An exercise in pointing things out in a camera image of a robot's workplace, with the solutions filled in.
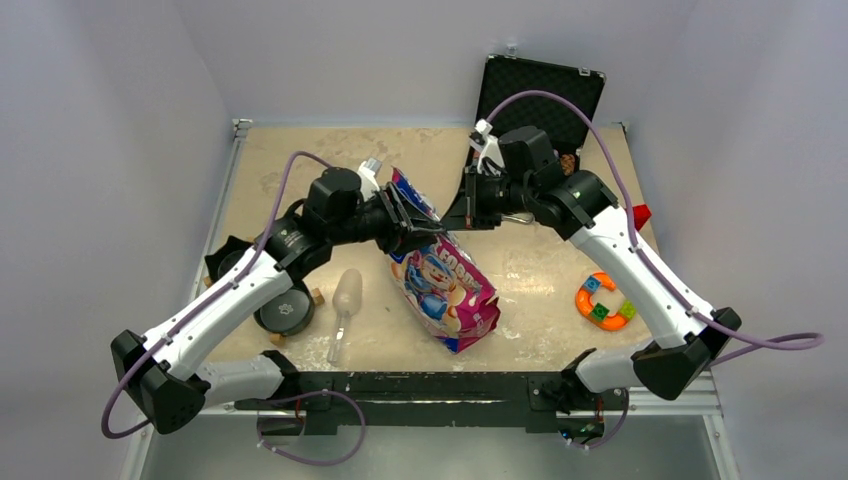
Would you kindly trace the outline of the black poker chip case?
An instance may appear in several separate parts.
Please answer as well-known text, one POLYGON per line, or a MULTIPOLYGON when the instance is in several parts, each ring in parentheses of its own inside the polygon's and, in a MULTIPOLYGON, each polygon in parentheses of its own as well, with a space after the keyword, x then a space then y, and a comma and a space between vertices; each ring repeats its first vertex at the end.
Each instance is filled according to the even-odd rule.
MULTIPOLYGON (((540 90, 568 100, 591 119, 606 82, 605 73, 585 67, 491 55, 484 64, 476 118, 488 118, 499 104, 515 94, 540 90)), ((526 125, 535 126, 548 134, 566 174, 581 169, 589 128, 569 108, 554 100, 538 96, 516 100, 500 110, 490 124, 495 136, 526 125)))

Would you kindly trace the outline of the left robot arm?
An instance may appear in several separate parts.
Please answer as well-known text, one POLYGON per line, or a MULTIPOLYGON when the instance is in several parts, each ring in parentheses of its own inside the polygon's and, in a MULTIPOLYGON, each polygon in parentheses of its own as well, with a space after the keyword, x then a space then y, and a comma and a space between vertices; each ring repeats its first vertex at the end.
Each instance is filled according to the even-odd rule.
POLYGON ((110 345, 126 392, 160 434, 222 403, 264 400, 292 405, 297 369, 266 351, 248 361, 212 364, 209 353, 248 316, 329 262, 339 245, 373 241, 385 254, 434 243, 445 229, 393 183, 365 194, 362 176, 329 168, 307 196, 272 220, 240 260, 179 313, 142 335, 126 330, 110 345))

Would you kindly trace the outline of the orange curved toy track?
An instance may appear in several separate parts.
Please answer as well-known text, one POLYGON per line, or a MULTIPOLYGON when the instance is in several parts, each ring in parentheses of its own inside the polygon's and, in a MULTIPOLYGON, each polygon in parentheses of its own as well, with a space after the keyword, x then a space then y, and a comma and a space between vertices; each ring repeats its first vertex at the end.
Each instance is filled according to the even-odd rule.
POLYGON ((596 302, 594 295, 599 290, 615 292, 617 284, 605 272, 589 275, 575 294, 575 307, 582 317, 601 330, 616 332, 624 329, 638 314, 634 304, 625 299, 617 310, 596 302))

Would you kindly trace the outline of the clear plastic scoop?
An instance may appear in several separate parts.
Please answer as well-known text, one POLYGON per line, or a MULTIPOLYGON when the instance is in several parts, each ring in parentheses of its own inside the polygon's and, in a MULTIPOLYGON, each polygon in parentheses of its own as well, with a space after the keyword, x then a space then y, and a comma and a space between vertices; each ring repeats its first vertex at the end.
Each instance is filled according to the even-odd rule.
POLYGON ((336 314, 335 334, 327 353, 327 361, 337 365, 349 330, 352 318, 361 310, 363 299, 363 278, 358 269, 348 269, 340 277, 332 298, 336 314))

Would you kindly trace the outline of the red toy block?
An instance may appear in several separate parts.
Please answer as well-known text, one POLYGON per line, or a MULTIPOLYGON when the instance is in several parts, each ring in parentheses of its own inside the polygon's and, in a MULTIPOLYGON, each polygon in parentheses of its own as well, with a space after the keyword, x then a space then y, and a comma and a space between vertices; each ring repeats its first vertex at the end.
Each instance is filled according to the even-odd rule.
POLYGON ((634 228, 640 231, 652 217, 652 211, 647 204, 634 205, 632 208, 634 228))

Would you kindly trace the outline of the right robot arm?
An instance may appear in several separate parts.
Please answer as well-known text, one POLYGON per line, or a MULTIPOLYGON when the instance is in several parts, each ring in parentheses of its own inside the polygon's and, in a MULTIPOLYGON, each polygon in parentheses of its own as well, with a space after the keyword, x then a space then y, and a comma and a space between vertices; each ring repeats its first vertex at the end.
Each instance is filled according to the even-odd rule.
POLYGON ((561 392, 584 407, 601 392, 642 386, 674 400, 717 359, 739 315, 687 288, 639 234, 613 191, 590 171, 565 174, 547 134, 525 126, 501 137, 479 121, 469 136, 477 159, 441 222, 449 231, 497 228, 529 213, 606 273, 645 322, 651 339, 628 349, 588 350, 563 371, 561 392))

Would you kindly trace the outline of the black pet bowl paw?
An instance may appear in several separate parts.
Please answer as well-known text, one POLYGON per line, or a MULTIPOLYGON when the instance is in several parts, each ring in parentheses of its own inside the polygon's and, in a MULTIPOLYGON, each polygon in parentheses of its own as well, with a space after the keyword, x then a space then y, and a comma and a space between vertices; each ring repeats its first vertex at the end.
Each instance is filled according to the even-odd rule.
POLYGON ((325 303, 319 289, 295 283, 253 313, 256 324, 268 333, 270 342, 282 346, 288 337, 302 332, 314 318, 317 307, 325 303))

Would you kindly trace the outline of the pet food bag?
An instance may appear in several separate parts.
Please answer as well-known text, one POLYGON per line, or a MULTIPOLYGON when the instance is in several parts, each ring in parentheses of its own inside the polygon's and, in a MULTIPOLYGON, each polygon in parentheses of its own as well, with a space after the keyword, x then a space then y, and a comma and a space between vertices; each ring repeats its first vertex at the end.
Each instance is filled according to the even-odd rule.
POLYGON ((496 288, 453 234, 391 254, 389 266, 423 327, 449 352, 467 349, 496 328, 501 316, 496 288))

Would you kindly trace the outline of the black pet bowl fish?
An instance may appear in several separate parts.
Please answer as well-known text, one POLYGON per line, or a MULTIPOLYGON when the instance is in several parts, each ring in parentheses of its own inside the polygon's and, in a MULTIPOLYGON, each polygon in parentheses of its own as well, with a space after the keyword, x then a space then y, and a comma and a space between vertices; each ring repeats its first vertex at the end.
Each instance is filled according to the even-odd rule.
POLYGON ((203 284, 206 287, 211 287, 232 269, 252 246, 253 243, 250 241, 232 235, 228 236, 221 247, 203 257, 207 271, 207 275, 203 278, 203 284))

